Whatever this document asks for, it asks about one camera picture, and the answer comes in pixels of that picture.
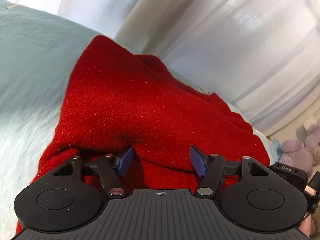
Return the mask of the red knit sweater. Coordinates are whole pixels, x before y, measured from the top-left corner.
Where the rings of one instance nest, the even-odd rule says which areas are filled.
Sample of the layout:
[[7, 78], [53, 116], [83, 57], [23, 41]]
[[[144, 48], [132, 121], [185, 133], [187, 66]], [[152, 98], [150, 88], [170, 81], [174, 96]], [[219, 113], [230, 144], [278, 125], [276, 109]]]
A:
[[269, 163], [252, 126], [217, 95], [97, 36], [71, 73], [36, 177], [15, 199], [20, 227], [54, 239], [217, 236], [215, 203], [194, 197], [198, 150]]

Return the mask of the purple plush teddy bear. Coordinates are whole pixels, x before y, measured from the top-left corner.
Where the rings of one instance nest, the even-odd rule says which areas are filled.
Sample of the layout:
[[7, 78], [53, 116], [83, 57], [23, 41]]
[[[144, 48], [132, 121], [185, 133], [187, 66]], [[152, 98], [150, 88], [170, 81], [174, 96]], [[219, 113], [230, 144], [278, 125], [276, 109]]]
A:
[[313, 167], [319, 164], [319, 125], [308, 128], [305, 142], [290, 139], [283, 142], [280, 148], [282, 154], [278, 162], [303, 170], [310, 178]]

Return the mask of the white cardboard box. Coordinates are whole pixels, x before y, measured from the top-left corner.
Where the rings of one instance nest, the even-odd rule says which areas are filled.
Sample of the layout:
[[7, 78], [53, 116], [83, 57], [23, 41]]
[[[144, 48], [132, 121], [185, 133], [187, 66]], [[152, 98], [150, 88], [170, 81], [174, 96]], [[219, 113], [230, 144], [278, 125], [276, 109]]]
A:
[[304, 141], [308, 135], [308, 130], [311, 126], [319, 125], [315, 115], [309, 116], [296, 130], [296, 136], [300, 141]]

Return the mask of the white sheer curtain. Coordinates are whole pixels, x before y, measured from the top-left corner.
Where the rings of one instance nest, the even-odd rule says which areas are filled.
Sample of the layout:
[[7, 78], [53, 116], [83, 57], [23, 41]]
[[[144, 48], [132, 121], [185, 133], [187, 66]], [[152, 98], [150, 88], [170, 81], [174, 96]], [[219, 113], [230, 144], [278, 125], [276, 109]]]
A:
[[61, 0], [58, 15], [159, 57], [266, 135], [319, 97], [319, 0]]

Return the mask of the light teal mushroom bedsheet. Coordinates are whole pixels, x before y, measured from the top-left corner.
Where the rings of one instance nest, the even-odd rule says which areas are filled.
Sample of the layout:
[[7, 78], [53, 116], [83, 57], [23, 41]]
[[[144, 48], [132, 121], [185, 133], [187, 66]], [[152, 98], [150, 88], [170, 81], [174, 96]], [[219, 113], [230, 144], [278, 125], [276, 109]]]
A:
[[20, 231], [16, 195], [65, 160], [132, 146], [134, 188], [197, 187], [189, 147], [230, 160], [269, 153], [216, 94], [152, 55], [64, 18], [1, 1], [1, 239]]

